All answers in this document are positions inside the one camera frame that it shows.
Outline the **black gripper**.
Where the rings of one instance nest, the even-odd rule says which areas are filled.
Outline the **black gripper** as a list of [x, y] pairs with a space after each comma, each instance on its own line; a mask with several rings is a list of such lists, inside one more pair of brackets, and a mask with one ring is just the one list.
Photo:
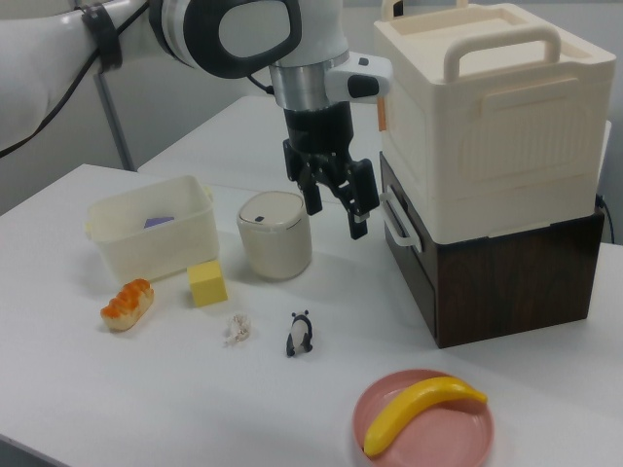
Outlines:
[[316, 164], [310, 155], [326, 157], [318, 181], [337, 198], [348, 215], [350, 237], [368, 233], [367, 219], [380, 205], [374, 168], [370, 160], [352, 161], [353, 138], [349, 104], [334, 104], [311, 111], [284, 110], [288, 139], [283, 141], [286, 174], [303, 195], [307, 213], [322, 210], [316, 185]]

